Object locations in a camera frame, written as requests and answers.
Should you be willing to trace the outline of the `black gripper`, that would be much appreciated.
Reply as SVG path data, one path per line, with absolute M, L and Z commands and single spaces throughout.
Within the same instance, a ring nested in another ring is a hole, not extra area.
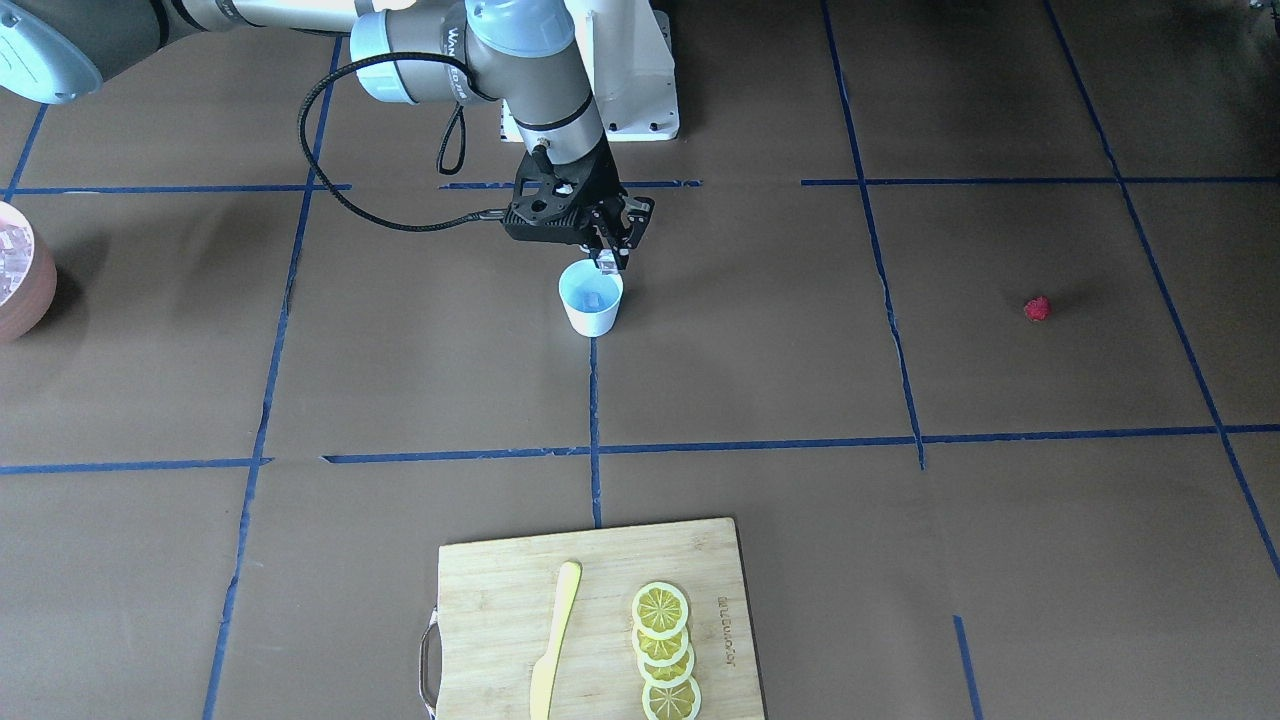
M 589 240 L 586 252 L 599 263 L 607 249 L 614 258 L 614 272 L 623 273 L 631 252 L 643 242 L 655 200 L 631 196 L 621 184 L 613 160 L 599 160 L 591 169 L 591 202 L 588 205 Z

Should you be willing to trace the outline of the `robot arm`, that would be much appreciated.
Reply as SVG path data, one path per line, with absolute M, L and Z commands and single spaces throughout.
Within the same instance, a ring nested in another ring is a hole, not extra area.
M 654 202 L 622 184 L 576 24 L 562 1 L 5 1 L 3 87 L 35 102 L 73 102 L 184 41 L 211 35 L 340 38 L 348 59 L 300 102 L 296 133 L 315 181 L 347 211 L 403 233 L 497 223 L 515 241 L 584 250 L 620 274 Z M 339 81 L 403 105 L 502 102 L 524 154 L 509 200 L 443 222 L 403 223 L 361 208 L 321 168 L 311 114 Z

